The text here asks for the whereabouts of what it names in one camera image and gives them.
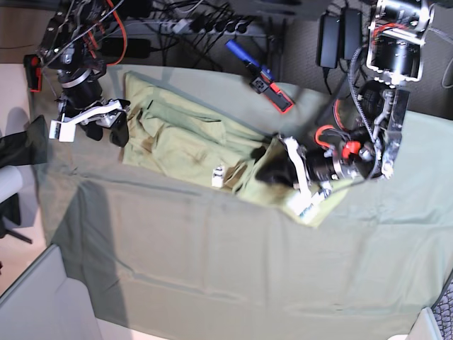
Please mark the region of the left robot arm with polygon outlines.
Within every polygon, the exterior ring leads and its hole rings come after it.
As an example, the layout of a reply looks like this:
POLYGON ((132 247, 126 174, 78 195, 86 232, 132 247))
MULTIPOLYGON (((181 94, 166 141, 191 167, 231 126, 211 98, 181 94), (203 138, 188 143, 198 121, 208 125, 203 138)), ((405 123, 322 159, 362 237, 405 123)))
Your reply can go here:
MULTIPOLYGON (((228 175, 242 175, 257 164, 257 181, 307 192, 312 186, 327 191, 332 181, 393 174, 409 99, 400 85, 421 78, 421 50, 434 11, 426 1, 378 1, 372 14, 368 46, 356 49, 348 69, 348 81, 353 82, 355 66, 365 56, 367 67, 378 74, 361 88, 350 87, 360 121, 352 128, 341 122, 320 126, 314 149, 306 149, 292 136, 278 135, 283 150, 276 157, 265 160, 261 149, 254 149, 228 165, 228 175)), ((190 170, 183 159, 189 144, 165 137, 165 131, 180 128, 209 145, 226 144, 227 122, 222 115, 137 77, 127 75, 125 80, 131 100, 125 114, 128 134, 120 140, 125 163, 156 168, 169 176, 182 171, 188 179, 190 170)))

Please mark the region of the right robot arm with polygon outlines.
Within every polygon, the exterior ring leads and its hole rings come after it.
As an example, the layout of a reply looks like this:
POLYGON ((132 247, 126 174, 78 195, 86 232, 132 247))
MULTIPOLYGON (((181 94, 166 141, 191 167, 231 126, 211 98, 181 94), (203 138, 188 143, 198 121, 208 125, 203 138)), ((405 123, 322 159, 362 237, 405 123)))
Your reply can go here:
POLYGON ((55 70, 62 88, 56 99, 58 116, 50 122, 51 140, 73 142, 81 128, 92 140, 101 140, 109 130, 112 144, 127 144, 130 102, 104 97, 99 79, 109 63, 98 55, 95 39, 110 19, 124 27, 117 13, 121 5, 121 1, 61 1, 49 21, 36 56, 38 73, 55 70))

